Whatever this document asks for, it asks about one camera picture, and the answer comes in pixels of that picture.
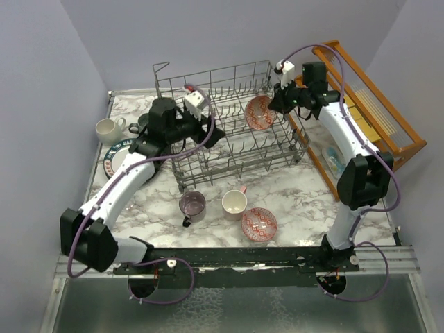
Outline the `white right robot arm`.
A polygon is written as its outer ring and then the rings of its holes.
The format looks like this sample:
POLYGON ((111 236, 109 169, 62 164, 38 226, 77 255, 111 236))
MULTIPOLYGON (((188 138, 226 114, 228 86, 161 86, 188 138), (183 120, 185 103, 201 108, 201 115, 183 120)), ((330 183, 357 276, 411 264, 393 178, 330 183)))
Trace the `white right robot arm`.
POLYGON ((385 197, 394 159, 367 139, 348 111, 343 92, 329 88, 324 62, 303 64, 302 87, 294 82, 294 71, 288 60, 276 64, 280 81, 268 107, 280 114, 307 109, 309 116, 327 128, 343 155, 345 169, 336 185, 341 204, 318 255, 324 270, 335 271, 352 255, 361 219, 385 197))

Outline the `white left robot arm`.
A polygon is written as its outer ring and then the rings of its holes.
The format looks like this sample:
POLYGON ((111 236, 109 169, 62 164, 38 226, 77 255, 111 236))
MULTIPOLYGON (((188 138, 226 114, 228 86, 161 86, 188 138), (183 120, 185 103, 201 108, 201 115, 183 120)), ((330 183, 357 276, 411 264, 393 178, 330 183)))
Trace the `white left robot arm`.
POLYGON ((157 98, 148 111, 148 122, 131 144, 116 173, 104 187, 78 210, 66 209, 60 217, 61 250, 69 262, 77 261, 98 272, 113 264, 129 264, 135 272, 151 270, 151 245, 136 237, 118 239, 112 228, 135 192, 159 169, 163 161, 185 157, 194 149, 177 154, 171 147, 187 138, 201 147, 211 148, 224 132, 215 125, 214 112, 203 116, 211 107, 210 99, 193 91, 183 99, 179 108, 170 98, 157 98))

